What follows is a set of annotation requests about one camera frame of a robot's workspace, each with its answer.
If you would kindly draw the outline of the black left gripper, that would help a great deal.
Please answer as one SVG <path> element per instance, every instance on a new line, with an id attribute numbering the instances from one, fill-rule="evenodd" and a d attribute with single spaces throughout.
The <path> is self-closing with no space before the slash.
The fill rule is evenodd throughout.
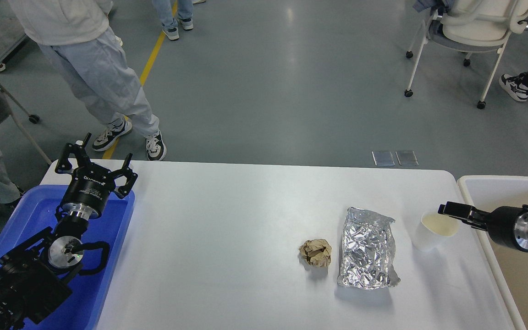
<path id="1" fill-rule="evenodd" d="M 134 173 L 129 166 L 133 157 L 132 153 L 127 155 L 122 167 L 117 170 L 110 171 L 104 167 L 92 167 L 90 157 L 85 150 L 91 136 L 91 133 L 87 133 L 82 144 L 65 144 L 57 160 L 55 173 L 72 176 L 67 192 L 61 200 L 61 209 L 71 211 L 79 204 L 84 205 L 92 210 L 90 219 L 98 219 L 107 205 L 109 194 L 114 192 L 119 199 L 128 196 L 138 179 L 138 174 Z M 77 161 L 76 169 L 73 169 L 69 161 L 70 155 L 73 155 Z M 120 177 L 125 177 L 126 182 L 122 186 L 117 186 L 115 180 Z"/>

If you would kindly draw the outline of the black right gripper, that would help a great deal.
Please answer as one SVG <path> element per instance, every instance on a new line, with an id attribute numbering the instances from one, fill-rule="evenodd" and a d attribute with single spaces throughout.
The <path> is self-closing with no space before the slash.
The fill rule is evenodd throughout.
<path id="1" fill-rule="evenodd" d="M 473 205 L 448 201 L 439 206 L 438 214 L 460 220 L 471 228 L 488 230 L 493 242 L 501 246 L 528 252 L 528 209 L 502 206 L 489 213 Z"/>

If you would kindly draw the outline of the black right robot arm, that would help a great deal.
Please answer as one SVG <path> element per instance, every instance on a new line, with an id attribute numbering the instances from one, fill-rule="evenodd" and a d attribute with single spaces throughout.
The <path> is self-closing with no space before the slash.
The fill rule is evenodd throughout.
<path id="1" fill-rule="evenodd" d="M 473 205 L 448 201 L 437 213 L 460 220 L 471 228 L 487 232 L 493 242 L 528 253 L 528 205 L 503 205 L 492 212 L 476 209 Z"/>

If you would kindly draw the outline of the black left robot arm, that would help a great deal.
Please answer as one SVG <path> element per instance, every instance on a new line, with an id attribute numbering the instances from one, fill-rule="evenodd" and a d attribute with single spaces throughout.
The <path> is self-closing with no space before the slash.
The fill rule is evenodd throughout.
<path id="1" fill-rule="evenodd" d="M 101 217 L 111 194 L 126 198 L 138 174 L 130 168 L 132 154 L 110 170 L 91 161 L 86 146 L 68 143 L 55 171 L 71 182 L 55 208 L 57 224 L 46 227 L 0 257 L 0 330 L 20 330 L 25 319 L 39 324 L 72 294 L 76 276 L 102 272 L 110 261 L 110 242 L 83 242 L 90 220 Z"/>

